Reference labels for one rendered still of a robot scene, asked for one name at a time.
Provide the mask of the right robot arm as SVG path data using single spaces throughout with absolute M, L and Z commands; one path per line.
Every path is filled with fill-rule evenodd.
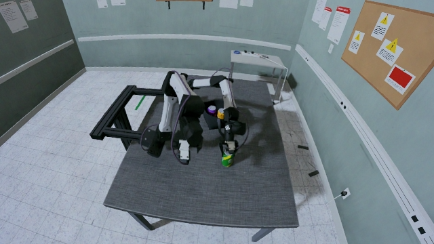
M 184 81 L 184 84 L 182 80 Z M 197 96 L 195 92 L 191 90 L 188 83 L 186 82 L 188 74 L 181 73 L 180 77 L 175 74 L 175 72 L 168 71 L 162 85 L 162 93 L 164 94 L 164 106 L 161 122 L 155 131 L 155 136 L 151 142 L 149 153 L 159 156 L 163 148 L 165 141 L 170 141 L 172 139 L 172 118 L 174 114 L 174 108 L 177 100 L 179 99 L 179 110 L 182 104 L 186 101 L 182 112 L 180 113 L 179 125 L 182 130 L 186 141 L 189 145 L 194 146 L 200 143 L 203 139 L 202 133 L 203 129 L 200 126 L 200 120 L 205 110 L 205 104 L 202 99 Z M 191 93 L 189 93 L 186 87 Z

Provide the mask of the black tote bag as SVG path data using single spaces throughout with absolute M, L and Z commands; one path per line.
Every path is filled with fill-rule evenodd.
M 224 121 L 224 119 L 219 119 L 216 117 L 213 117 L 208 114 L 208 108 L 209 106 L 215 106 L 216 107 L 216 114 L 218 114 L 218 110 L 220 108 L 224 108 L 224 100 L 212 100 L 209 102 L 204 102 L 205 104 L 205 110 L 203 112 L 204 119 L 209 127 L 209 129 L 217 129 L 221 136 L 224 137 L 224 134 L 221 132 L 221 127 L 225 126 L 225 123 L 227 121 Z

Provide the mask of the purple drink can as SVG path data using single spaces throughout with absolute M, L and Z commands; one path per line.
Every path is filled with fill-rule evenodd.
M 209 106 L 208 114 L 213 116 L 213 117 L 216 117 L 216 107 L 215 106 Z

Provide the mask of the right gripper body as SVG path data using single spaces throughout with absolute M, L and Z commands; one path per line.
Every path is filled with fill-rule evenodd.
M 186 141 L 186 138 L 182 132 L 182 130 L 178 130 L 177 133 L 175 133 L 174 135 L 174 142 L 177 143 L 181 143 L 180 145 L 180 158 L 181 159 L 189 159 L 189 147 L 195 147 L 195 148 L 202 148 L 202 144 L 203 144 L 203 139 L 202 141 L 195 145 L 195 146 L 190 146 L 188 144 L 188 142 Z

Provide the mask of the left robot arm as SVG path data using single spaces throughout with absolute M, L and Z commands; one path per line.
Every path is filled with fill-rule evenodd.
M 223 110 L 224 121 L 227 121 L 227 123 L 225 123 L 224 126 L 224 131 L 229 134 L 233 133 L 233 134 L 243 136 L 246 132 L 246 127 L 245 127 L 246 123 L 238 121 L 239 111 L 235 109 L 236 104 L 234 101 L 234 97 L 232 99 L 233 91 L 232 91 L 231 82 L 232 83 L 234 82 L 234 80 L 231 78 L 230 78 L 230 85 L 229 85 L 229 78 L 226 78 L 224 75 L 216 75 L 216 76 L 212 76 L 210 79 L 202 79 L 202 80 L 191 79 L 189 80 L 188 85 L 192 90 L 199 89 L 202 87 L 211 87 L 211 86 L 214 86 L 216 88 L 221 88 L 222 96 L 224 100 L 224 110 Z M 233 102 L 235 107 L 233 106 Z

